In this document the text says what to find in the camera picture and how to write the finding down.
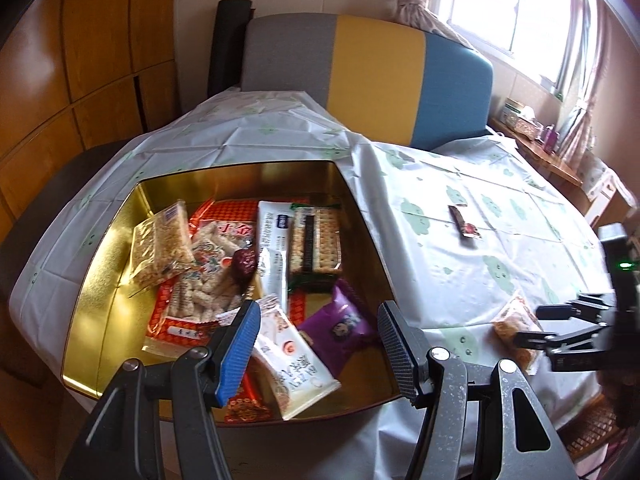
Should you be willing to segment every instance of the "window frame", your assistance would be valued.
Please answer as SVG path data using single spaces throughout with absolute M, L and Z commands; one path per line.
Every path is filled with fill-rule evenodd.
M 488 54 L 489 56 L 495 57 L 496 59 L 507 65 L 510 65 L 512 68 L 517 70 L 522 75 L 526 76 L 528 79 L 531 79 L 533 82 L 542 86 L 542 88 L 547 90 L 549 93 L 555 95 L 560 100 L 563 99 L 564 95 L 566 95 L 566 92 L 568 91 L 577 63 L 580 38 L 583 34 L 582 17 L 583 13 L 586 12 L 585 6 L 588 5 L 587 0 L 570 0 L 571 7 L 569 29 L 567 31 L 567 41 L 564 48 L 564 56 L 562 57 L 562 63 L 558 73 L 558 78 L 556 81 L 551 81 L 551 79 L 547 78 L 546 76 L 532 71 L 530 67 L 523 66 L 522 63 L 518 62 L 518 59 L 510 50 L 506 50 L 504 48 L 496 46 L 493 43 L 485 40 L 484 38 L 481 38 L 477 34 L 471 32 L 470 30 L 460 27 L 459 25 L 455 25 L 451 21 L 455 1 L 456 0 L 450 1 L 449 9 L 446 9 L 446 12 L 443 12 L 445 9 L 440 8 L 441 0 L 430 0 L 428 7 L 429 10 L 437 16 L 442 18 L 446 16 L 447 25 L 449 25 L 449 27 L 451 27 L 464 38 L 467 38 L 469 42 L 478 50 L 485 54 Z M 516 21 L 514 22 L 513 27 L 513 35 L 515 35 L 517 20 L 518 15 L 516 14 Z

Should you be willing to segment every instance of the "headboard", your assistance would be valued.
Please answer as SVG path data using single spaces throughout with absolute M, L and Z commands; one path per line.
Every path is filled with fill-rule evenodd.
M 431 150 L 486 133 L 492 79 L 483 56 L 441 36 L 296 13 L 248 22 L 240 86 L 304 90 L 354 132 Z

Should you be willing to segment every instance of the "window sill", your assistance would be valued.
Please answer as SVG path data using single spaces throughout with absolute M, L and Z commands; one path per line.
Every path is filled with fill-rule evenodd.
M 491 43 L 483 40 L 479 36 L 476 36 L 472 32 L 465 30 L 464 28 L 458 27 L 457 25 L 453 25 L 449 23 L 449 27 L 453 28 L 460 36 L 463 36 L 469 43 L 471 43 L 476 49 L 480 51 L 481 54 L 485 54 L 486 56 L 490 56 L 492 58 L 497 59 L 499 62 L 510 66 L 513 68 L 519 75 L 527 78 L 533 84 L 539 86 L 544 91 L 556 97 L 555 89 L 550 84 L 545 84 L 546 80 L 543 79 L 539 74 L 532 72 L 531 70 L 527 70 L 525 66 L 519 64 L 513 57 L 509 54 L 505 53 L 505 51 L 497 48 Z

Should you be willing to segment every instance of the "cabinet door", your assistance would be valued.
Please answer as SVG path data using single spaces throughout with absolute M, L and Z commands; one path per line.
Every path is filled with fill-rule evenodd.
M 72 101 L 131 72 L 129 0 L 64 0 L 62 14 Z
M 0 156 L 68 105 L 62 0 L 34 0 L 0 50 Z
M 138 77 L 146 127 L 152 132 L 180 115 L 175 63 L 169 61 L 148 68 Z
M 9 154 L 0 168 L 0 190 L 17 218 L 47 181 L 82 152 L 71 111 L 66 111 Z
M 77 103 L 74 112 L 87 149 L 142 133 L 133 76 L 105 86 Z
M 174 58 L 174 0 L 131 0 L 133 71 Z

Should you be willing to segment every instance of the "curtain tieback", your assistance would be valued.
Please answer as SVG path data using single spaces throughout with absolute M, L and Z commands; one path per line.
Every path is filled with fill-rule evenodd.
M 398 7 L 407 5 L 420 5 L 421 7 L 427 6 L 428 0 L 398 0 Z

